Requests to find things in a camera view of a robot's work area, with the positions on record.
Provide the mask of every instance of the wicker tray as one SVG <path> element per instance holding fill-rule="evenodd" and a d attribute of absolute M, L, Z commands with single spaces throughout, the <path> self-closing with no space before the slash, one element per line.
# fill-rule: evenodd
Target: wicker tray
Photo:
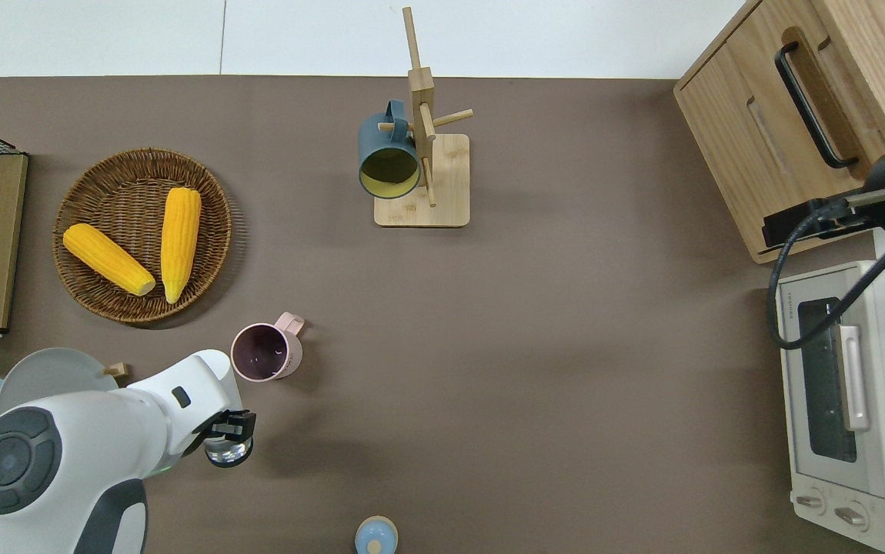
<path fill-rule="evenodd" d="M 199 190 L 202 209 L 192 276 L 170 305 L 162 287 L 160 252 L 165 196 L 174 186 Z M 64 248 L 70 225 L 94 225 L 118 243 L 156 279 L 136 297 L 95 273 Z M 99 162 L 73 183 L 52 227 L 52 257 L 63 286 L 90 312 L 122 323 L 154 322 L 181 311 L 202 295 L 220 272 L 231 245 L 231 208 L 220 183 L 187 155 L 144 148 Z"/>

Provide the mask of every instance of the yellow corn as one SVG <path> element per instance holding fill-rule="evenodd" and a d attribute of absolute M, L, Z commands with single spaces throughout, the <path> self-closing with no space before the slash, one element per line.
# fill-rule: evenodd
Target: yellow corn
<path fill-rule="evenodd" d="M 133 295 L 144 295 L 155 288 L 152 274 L 93 225 L 73 225 L 63 232 L 63 245 L 80 262 Z"/>
<path fill-rule="evenodd" d="M 193 189 L 169 190 L 165 197 L 165 217 L 162 218 L 162 284 L 165 300 L 175 304 L 182 289 L 189 282 L 193 255 L 196 253 L 196 235 L 199 232 L 199 192 Z"/>

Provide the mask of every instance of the pink cup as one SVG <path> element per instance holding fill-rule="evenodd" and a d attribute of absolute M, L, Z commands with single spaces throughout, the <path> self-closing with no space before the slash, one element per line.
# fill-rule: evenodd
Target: pink cup
<path fill-rule="evenodd" d="M 305 323 L 298 315 L 285 312 L 274 325 L 255 323 L 246 326 L 231 344 L 234 370 L 252 382 L 291 375 L 302 361 L 302 343 L 298 335 Z"/>

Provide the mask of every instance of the wooden mug rack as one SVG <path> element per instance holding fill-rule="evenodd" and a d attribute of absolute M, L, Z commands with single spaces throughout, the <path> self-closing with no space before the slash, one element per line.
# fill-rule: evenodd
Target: wooden mug rack
<path fill-rule="evenodd" d="M 433 118 L 436 87 L 432 71 L 422 67 L 419 59 L 412 9 L 405 7 L 402 14 L 412 59 L 408 87 L 413 117 L 409 129 L 422 162 L 422 178 L 413 192 L 400 199 L 375 199 L 375 222 L 382 227 L 463 227 L 470 222 L 470 139 L 463 134 L 436 133 L 436 127 L 467 119 L 473 110 Z M 394 125 L 379 123 L 378 129 L 390 131 Z"/>

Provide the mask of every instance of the oven knob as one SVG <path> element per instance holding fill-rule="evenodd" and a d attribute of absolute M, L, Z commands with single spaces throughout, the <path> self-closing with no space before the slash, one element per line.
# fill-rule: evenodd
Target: oven knob
<path fill-rule="evenodd" d="M 861 532 L 870 527 L 870 519 L 867 518 L 867 511 L 860 502 L 852 502 L 852 507 L 836 508 L 834 512 L 837 518 L 856 527 Z"/>
<path fill-rule="evenodd" d="M 804 506 L 810 511 L 818 513 L 819 516 L 826 512 L 826 497 L 822 491 L 814 487 L 809 489 L 806 494 L 791 493 L 791 502 L 795 502 L 798 506 Z"/>
<path fill-rule="evenodd" d="M 807 506 L 811 509 L 822 508 L 822 500 L 820 500 L 814 496 L 795 497 L 795 502 L 797 504 L 801 504 L 802 506 Z"/>

